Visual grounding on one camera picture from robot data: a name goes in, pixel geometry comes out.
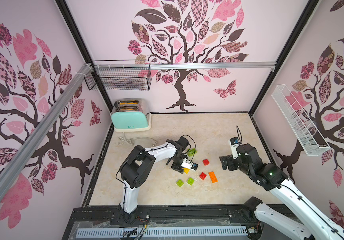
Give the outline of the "long green lego brick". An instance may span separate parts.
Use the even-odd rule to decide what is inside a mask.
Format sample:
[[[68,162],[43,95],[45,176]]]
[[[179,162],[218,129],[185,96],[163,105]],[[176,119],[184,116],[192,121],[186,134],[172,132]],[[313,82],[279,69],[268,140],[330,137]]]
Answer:
[[[195,148],[190,149],[187,152],[188,157],[193,157],[197,153],[197,150]]]

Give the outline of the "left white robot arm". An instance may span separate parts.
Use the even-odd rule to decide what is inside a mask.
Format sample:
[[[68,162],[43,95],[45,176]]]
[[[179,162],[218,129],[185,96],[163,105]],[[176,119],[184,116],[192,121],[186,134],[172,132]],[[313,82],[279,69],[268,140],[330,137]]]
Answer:
[[[184,169],[193,171],[198,169],[199,165],[188,157],[191,147],[196,146],[191,145],[190,138],[188,135],[183,135],[177,141],[166,140],[164,144],[151,148],[137,145],[129,153],[118,170],[121,176],[116,178],[124,185],[119,211],[125,223],[135,220],[140,186],[149,177],[155,163],[167,160],[167,164],[172,164],[171,169],[180,174],[184,173]]]

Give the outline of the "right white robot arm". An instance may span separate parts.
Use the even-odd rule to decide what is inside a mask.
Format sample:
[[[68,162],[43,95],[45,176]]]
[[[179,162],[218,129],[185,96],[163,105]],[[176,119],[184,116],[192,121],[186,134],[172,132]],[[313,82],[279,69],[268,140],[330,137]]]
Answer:
[[[297,221],[269,207],[262,200],[250,197],[242,213],[247,222],[257,220],[268,224],[292,240],[344,240],[344,220],[332,219],[319,210],[289,177],[275,164],[263,163],[258,151],[239,138],[229,140],[232,154],[221,156],[225,170],[239,170],[258,186],[278,198],[296,217]]]

